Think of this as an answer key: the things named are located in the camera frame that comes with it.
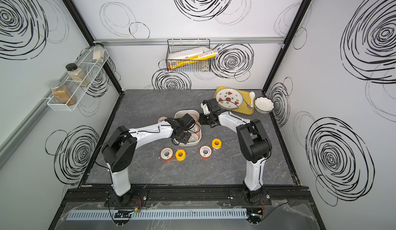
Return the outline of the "white plastic storage box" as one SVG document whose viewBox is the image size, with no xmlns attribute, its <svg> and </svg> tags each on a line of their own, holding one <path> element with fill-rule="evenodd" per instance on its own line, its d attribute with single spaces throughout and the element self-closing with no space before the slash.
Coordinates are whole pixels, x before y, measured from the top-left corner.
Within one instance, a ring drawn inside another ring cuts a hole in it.
<svg viewBox="0 0 396 230">
<path fill-rule="evenodd" d="M 193 110 L 193 109 L 180 110 L 174 115 L 174 118 L 181 118 L 185 114 L 189 114 L 195 120 L 195 125 L 189 131 L 191 136 L 190 136 L 188 142 L 186 144 L 180 143 L 179 146 L 181 146 L 181 147 L 191 147 L 191 146 L 198 145 L 200 140 L 201 140 L 201 138 L 202 138 L 201 125 L 199 124 L 199 112 L 196 111 L 196 110 Z"/>
</svg>

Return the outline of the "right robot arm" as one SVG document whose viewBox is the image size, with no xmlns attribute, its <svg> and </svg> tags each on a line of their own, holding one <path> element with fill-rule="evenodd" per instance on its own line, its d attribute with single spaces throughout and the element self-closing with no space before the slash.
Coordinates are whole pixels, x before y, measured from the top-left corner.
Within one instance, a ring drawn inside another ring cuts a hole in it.
<svg viewBox="0 0 396 230">
<path fill-rule="evenodd" d="M 245 119 L 222 109 L 216 99 L 201 103 L 203 112 L 199 122 L 212 128 L 223 126 L 237 134 L 240 150 L 246 159 L 246 176 L 244 185 L 250 192 L 262 189 L 264 166 L 272 154 L 272 144 L 259 119 Z"/>
</svg>

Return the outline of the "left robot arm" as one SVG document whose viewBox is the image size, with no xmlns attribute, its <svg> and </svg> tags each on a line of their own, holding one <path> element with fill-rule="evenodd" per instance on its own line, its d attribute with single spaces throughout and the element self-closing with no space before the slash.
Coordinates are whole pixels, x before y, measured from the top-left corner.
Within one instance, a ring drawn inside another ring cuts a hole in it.
<svg viewBox="0 0 396 230">
<path fill-rule="evenodd" d="M 167 118 L 164 121 L 142 128 L 118 127 L 102 147 L 102 155 L 110 171 L 112 188 L 118 197 L 131 189 L 128 167 L 132 163 L 135 150 L 148 143 L 170 138 L 177 144 L 186 144 L 190 130 L 196 121 L 190 114 L 181 118 Z"/>
</svg>

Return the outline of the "orange sealing tape roll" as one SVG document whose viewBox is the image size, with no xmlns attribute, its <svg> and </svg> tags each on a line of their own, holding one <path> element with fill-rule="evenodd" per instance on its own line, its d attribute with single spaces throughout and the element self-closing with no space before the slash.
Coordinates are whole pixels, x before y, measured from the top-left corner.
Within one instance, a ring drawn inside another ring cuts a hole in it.
<svg viewBox="0 0 396 230">
<path fill-rule="evenodd" d="M 162 149 L 160 156 L 164 161 L 169 161 L 173 158 L 173 150 L 171 148 L 164 148 Z"/>
<path fill-rule="evenodd" d="M 188 142 L 192 143 L 192 142 L 199 142 L 200 141 L 200 136 L 196 133 L 192 133 Z"/>
<path fill-rule="evenodd" d="M 196 115 L 191 115 L 191 117 L 194 119 L 194 121 L 197 123 L 198 122 L 198 116 L 196 116 Z"/>
<path fill-rule="evenodd" d="M 199 133 L 199 132 L 201 131 L 201 126 L 200 126 L 200 124 L 199 124 L 199 123 L 195 123 L 195 125 L 194 125 L 192 131 L 193 131 L 194 133 Z"/>
<path fill-rule="evenodd" d="M 208 159 L 208 158 L 211 157 L 211 155 L 212 155 L 212 149 L 211 149 L 211 147 L 209 147 L 209 146 L 202 146 L 202 147 L 200 148 L 200 156 L 201 156 L 203 159 Z"/>
<path fill-rule="evenodd" d="M 167 118 L 168 118 L 168 117 L 160 117 L 160 118 L 158 119 L 158 123 L 161 123 L 161 122 L 165 121 Z"/>
</svg>

